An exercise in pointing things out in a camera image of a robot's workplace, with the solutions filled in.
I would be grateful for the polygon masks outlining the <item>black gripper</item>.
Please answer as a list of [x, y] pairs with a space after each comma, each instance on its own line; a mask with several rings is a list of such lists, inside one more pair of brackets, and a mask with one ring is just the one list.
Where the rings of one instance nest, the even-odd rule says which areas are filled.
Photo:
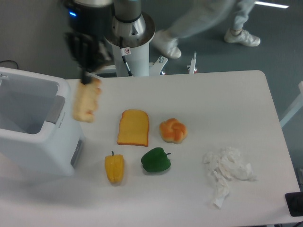
[[105, 45], [113, 12], [111, 0], [64, 0], [71, 30], [64, 38], [72, 58], [78, 63], [80, 81], [91, 83], [88, 71], [96, 71], [112, 61]]

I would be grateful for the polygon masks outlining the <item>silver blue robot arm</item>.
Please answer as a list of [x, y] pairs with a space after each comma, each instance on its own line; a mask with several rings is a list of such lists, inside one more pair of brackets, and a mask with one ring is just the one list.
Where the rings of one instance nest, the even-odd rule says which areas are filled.
[[70, 31], [64, 39], [74, 61], [80, 68], [80, 81], [92, 82], [89, 73], [112, 61], [106, 45], [113, 17], [125, 8], [140, 7], [138, 0], [64, 0]]

